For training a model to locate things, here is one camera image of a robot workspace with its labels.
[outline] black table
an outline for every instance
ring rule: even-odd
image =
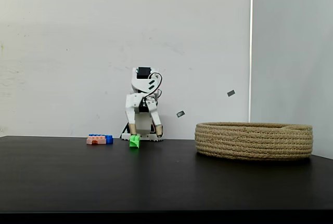
[[[186,213],[192,221],[216,213],[220,221],[237,220],[240,213],[302,220],[300,215],[307,213],[305,220],[321,215],[315,218],[318,222],[333,209],[333,160],[322,157],[246,162],[198,154],[193,140],[142,141],[140,149],[130,149],[128,141],[119,139],[113,145],[85,142],[0,138],[0,212],[11,213],[0,215],[0,221],[17,221],[31,213],[89,212],[93,218],[103,213],[104,219],[106,213],[127,212],[149,213],[149,220],[158,222],[161,219],[152,219],[155,212]]]

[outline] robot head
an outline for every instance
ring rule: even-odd
[[[161,76],[155,74],[158,70],[150,67],[138,67],[132,70],[132,89],[135,93],[151,93],[156,90]]]

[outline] black tape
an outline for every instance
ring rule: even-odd
[[[177,113],[177,117],[181,117],[181,116],[184,116],[185,115],[185,112],[184,111],[179,111]]]
[[[228,92],[228,97],[232,96],[233,94],[235,94],[235,91],[234,91],[234,90],[229,91],[229,92]]]

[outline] pink lego brick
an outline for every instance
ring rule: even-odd
[[[106,144],[105,136],[88,136],[87,144]]]

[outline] white wall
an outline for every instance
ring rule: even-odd
[[[248,118],[250,0],[0,5],[2,136],[118,136],[137,66],[163,75],[165,138],[193,139],[199,122]]]
[[[333,158],[333,0],[253,0],[252,122],[311,124]]]

